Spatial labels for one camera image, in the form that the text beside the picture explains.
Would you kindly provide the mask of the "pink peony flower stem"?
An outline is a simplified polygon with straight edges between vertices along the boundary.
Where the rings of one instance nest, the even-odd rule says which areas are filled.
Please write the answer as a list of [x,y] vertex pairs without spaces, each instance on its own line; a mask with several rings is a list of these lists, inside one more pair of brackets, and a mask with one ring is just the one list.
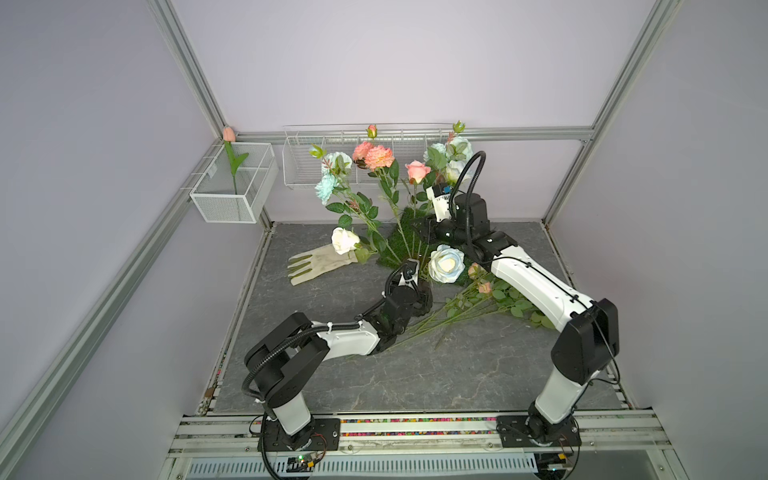
[[[546,324],[546,321],[544,320],[543,311],[538,307],[536,307],[529,299],[527,299],[522,293],[515,290],[513,287],[510,287],[510,286],[498,287],[493,285],[492,294],[494,299],[496,300],[499,310],[496,313],[491,313],[488,315],[501,314],[508,317],[512,317],[513,319],[525,320],[529,323],[532,323],[535,327],[541,327]],[[459,322],[447,327],[452,327],[454,325],[458,325],[460,323],[469,322],[469,321],[471,320]],[[441,330],[447,327],[439,327],[436,330],[432,330],[425,333],[416,333],[415,332],[416,328],[415,328],[415,330],[412,333],[407,334],[404,339],[398,341],[394,345],[394,347],[397,348],[397,347],[407,345],[415,341],[416,339],[435,333],[438,330]]]

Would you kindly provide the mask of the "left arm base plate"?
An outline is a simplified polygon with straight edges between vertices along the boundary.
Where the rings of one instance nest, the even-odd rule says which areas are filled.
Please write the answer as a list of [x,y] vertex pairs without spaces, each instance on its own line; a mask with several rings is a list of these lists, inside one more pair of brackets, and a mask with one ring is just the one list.
[[337,451],[341,439],[341,421],[337,418],[313,417],[297,433],[289,435],[277,420],[266,420],[260,440],[267,452]]

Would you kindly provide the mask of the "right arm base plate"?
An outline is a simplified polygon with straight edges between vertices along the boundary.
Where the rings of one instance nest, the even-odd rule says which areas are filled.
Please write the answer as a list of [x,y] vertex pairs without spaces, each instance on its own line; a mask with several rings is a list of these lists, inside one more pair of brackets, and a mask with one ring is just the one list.
[[504,448],[567,446],[576,449],[582,445],[573,416],[551,424],[538,414],[501,415],[496,419],[496,432]]

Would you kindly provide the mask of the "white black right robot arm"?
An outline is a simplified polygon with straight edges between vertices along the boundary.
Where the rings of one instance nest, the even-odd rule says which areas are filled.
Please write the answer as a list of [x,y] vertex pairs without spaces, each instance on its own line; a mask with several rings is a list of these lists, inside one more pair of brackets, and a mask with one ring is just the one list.
[[472,282],[449,306],[448,319],[467,316],[464,305],[474,295],[557,331],[550,353],[553,370],[517,427],[531,443],[547,446],[578,433],[578,402],[616,362],[618,310],[607,299],[594,300],[567,285],[511,236],[492,229],[486,202],[474,191],[485,163],[480,151],[460,163],[452,177],[434,168],[412,175],[411,182],[423,186],[422,199],[432,204],[431,214],[414,225],[436,247],[428,264],[432,281],[451,284],[467,276]]

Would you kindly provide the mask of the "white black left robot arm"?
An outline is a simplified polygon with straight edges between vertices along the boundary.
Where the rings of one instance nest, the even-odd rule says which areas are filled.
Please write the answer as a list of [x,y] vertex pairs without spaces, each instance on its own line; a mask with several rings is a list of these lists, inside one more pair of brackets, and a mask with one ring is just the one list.
[[319,366],[387,350],[412,318],[432,307],[431,289],[420,284],[419,271],[417,260],[405,260],[388,276],[381,299],[351,322],[313,322],[295,312],[247,352],[241,391],[262,405],[265,420],[294,449],[315,433],[303,389]]

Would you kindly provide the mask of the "pink rose stem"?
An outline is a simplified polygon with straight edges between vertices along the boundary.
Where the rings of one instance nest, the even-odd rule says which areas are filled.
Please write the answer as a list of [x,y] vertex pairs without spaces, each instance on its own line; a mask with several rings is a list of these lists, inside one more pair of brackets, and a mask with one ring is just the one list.
[[431,203],[427,193],[427,177],[431,168],[418,160],[412,161],[406,165],[408,182],[411,188],[409,207],[413,214],[411,226],[418,234],[421,240],[427,242],[430,237],[432,213]]

